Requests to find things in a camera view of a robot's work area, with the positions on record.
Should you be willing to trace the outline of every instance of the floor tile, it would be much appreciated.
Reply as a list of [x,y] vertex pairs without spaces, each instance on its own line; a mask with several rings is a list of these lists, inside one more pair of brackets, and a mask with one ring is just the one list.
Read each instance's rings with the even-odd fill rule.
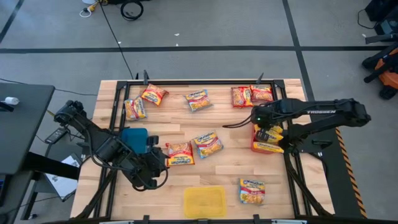
[[279,0],[162,0],[142,4],[144,14],[134,22],[125,21],[116,6],[104,7],[123,47],[292,45]]
[[[376,35],[374,30],[357,24],[358,11],[370,0],[289,0],[301,46],[362,46],[363,35]],[[360,21],[373,26],[365,12]]]
[[82,1],[24,1],[2,48],[117,47],[101,11],[89,18],[79,12]]
[[150,78],[300,78],[295,52],[137,52],[125,53],[131,69]]

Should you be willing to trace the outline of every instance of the black stand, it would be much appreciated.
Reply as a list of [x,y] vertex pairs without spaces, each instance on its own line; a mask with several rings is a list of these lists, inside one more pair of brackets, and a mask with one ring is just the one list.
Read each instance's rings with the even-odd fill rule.
[[73,180],[79,179],[79,168],[49,159],[33,152],[27,153],[22,169],[53,174]]

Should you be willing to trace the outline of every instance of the black metal frame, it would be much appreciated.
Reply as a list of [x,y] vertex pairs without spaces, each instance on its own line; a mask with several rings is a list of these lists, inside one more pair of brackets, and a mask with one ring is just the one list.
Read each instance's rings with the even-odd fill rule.
[[[122,111],[121,111],[121,119],[120,119],[119,127],[115,127],[115,121],[116,121],[116,116],[118,113],[118,104],[119,104],[121,90],[125,89],[123,100],[126,100],[129,97],[130,87],[138,86],[138,85],[147,85],[148,83],[151,83],[154,85],[250,85],[250,84],[259,84],[259,81],[261,81],[261,84],[270,85],[272,87],[271,88],[272,96],[274,97],[275,100],[278,100],[277,91],[276,91],[277,88],[280,89],[282,98],[287,97],[286,90],[285,90],[285,83],[283,80],[260,80],[260,79],[258,79],[258,80],[256,80],[256,79],[248,79],[248,80],[148,80],[148,79],[149,79],[149,77],[146,76],[144,80],[118,81],[117,82],[116,94],[114,97],[112,114],[111,114],[111,121],[109,124],[110,130],[115,130],[116,128],[118,128],[119,129],[118,133],[120,134],[121,131],[123,130],[124,123],[126,121],[126,117],[124,116],[125,107],[123,105]],[[297,170],[298,176],[305,183],[302,164],[301,164],[301,160],[300,160],[300,154],[295,155],[294,159],[295,159],[296,170]],[[98,186],[100,186],[101,183],[103,183],[105,176],[106,176],[106,169],[103,168],[103,170],[101,171],[101,177],[100,177]],[[106,204],[106,217],[109,217],[109,218],[111,217],[111,214],[112,214],[114,190],[115,190],[115,186],[116,186],[116,178],[117,177],[115,177],[112,180],[111,185],[109,187],[108,201]],[[295,182],[289,174],[287,174],[287,178],[288,178],[288,182],[289,182],[290,196],[292,199],[294,216],[298,217],[298,216],[300,216],[300,209],[299,209],[299,202],[297,200],[296,188],[295,188],[295,184],[294,184]],[[304,207],[305,207],[305,214],[307,216],[311,216],[312,215],[311,206],[310,206],[306,196],[304,194],[302,194],[302,195],[303,195],[303,202],[304,202]],[[101,203],[98,203],[95,207],[94,217],[99,217],[100,210],[101,210]],[[235,223],[238,223],[238,222],[239,223],[253,223],[253,221],[257,221],[258,223],[263,223],[263,222],[269,222],[269,219],[259,219],[258,215],[254,215],[253,220],[218,220],[218,222],[223,222],[223,221],[235,222]]]

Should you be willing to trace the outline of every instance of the yellow plastic container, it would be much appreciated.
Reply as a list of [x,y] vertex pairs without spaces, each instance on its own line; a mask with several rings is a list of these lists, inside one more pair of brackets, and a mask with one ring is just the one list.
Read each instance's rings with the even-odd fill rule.
[[224,187],[189,187],[185,189],[184,214],[187,218],[225,216]]

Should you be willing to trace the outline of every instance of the wooden table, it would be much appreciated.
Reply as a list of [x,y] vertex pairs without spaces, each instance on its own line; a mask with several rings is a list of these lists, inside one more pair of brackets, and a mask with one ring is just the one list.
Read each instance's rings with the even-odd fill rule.
[[[285,79],[287,97],[305,100],[299,79]],[[116,80],[102,81],[95,106],[93,122],[101,128],[109,128],[109,121],[115,95]],[[150,215],[151,220],[180,220],[183,214],[183,192],[187,187],[222,185],[226,191],[227,216],[222,219],[250,219],[253,214],[261,218],[293,218],[287,174],[282,154],[259,154],[250,150],[251,126],[238,129],[225,129],[224,124],[234,124],[247,118],[251,108],[236,109],[231,105],[231,87],[238,85],[166,85],[170,92],[160,107],[145,102],[148,118],[128,122],[132,128],[146,128],[150,135],[159,135],[159,146],[165,143],[185,142],[194,137],[216,130],[224,144],[224,149],[216,154],[200,159],[194,153],[194,166],[174,166],[169,169],[167,183],[157,190],[136,192],[130,182],[118,174],[113,202],[112,220],[142,220]],[[142,93],[145,86],[133,86],[130,98]],[[207,89],[213,107],[191,113],[182,95],[196,90]],[[119,124],[122,98],[116,124]],[[294,123],[308,123],[309,116],[293,120]],[[333,213],[331,197],[321,161],[301,155],[303,171],[308,188],[326,210]],[[78,215],[90,201],[98,188],[101,168],[88,161],[83,165],[75,195],[71,217]],[[239,202],[238,178],[261,180],[266,183],[264,205],[253,206]],[[161,182],[164,173],[158,179]],[[296,186],[300,211],[303,213],[303,200]],[[107,196],[103,199],[104,215]]]

